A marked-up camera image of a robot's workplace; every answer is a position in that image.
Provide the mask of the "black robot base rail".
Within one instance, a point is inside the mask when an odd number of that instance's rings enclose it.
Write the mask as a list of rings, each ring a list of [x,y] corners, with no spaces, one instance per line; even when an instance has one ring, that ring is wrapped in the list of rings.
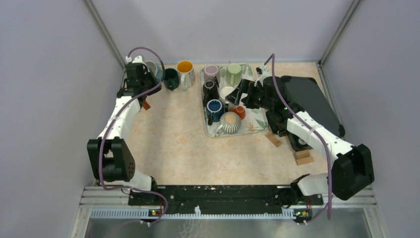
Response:
[[[292,206],[323,205],[322,195],[303,196],[289,185],[160,185],[156,194],[130,192],[130,206],[167,207],[167,214],[279,214]]]

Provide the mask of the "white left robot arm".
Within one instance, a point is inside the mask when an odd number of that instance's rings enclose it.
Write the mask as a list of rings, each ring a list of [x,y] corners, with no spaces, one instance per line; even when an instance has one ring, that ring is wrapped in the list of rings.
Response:
[[[87,143],[87,151],[94,178],[101,186],[118,182],[121,187],[140,191],[140,199],[147,205],[158,201],[159,192],[153,188],[153,178],[136,169],[135,160],[126,142],[134,118],[147,107],[149,95],[161,90],[161,84],[144,62],[142,56],[126,57],[126,78],[117,92],[113,112],[103,131]]]

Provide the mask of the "dark green mug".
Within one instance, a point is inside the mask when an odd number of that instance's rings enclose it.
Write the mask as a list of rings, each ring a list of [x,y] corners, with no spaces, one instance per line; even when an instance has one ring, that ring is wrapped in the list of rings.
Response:
[[[167,68],[164,71],[163,83],[166,89],[173,91],[179,87],[179,76],[177,70]]]

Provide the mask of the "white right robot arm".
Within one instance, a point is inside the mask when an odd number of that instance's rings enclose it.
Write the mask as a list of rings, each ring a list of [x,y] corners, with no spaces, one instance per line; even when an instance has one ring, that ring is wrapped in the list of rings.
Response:
[[[294,203],[304,204],[321,193],[348,200],[374,182],[370,149],[343,139],[344,126],[315,79],[288,75],[256,82],[242,79],[226,98],[234,105],[264,109],[274,134],[287,136],[295,151],[312,148],[329,162],[327,173],[294,181],[297,187],[290,191]]]

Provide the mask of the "light blue dotted mug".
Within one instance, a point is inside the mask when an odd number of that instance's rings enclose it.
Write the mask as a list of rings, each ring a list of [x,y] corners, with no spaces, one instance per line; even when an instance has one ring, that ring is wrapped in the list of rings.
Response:
[[[154,74],[155,78],[158,82],[161,82],[162,79],[162,68],[157,63],[147,60],[145,61],[146,66],[149,68],[149,70]]]

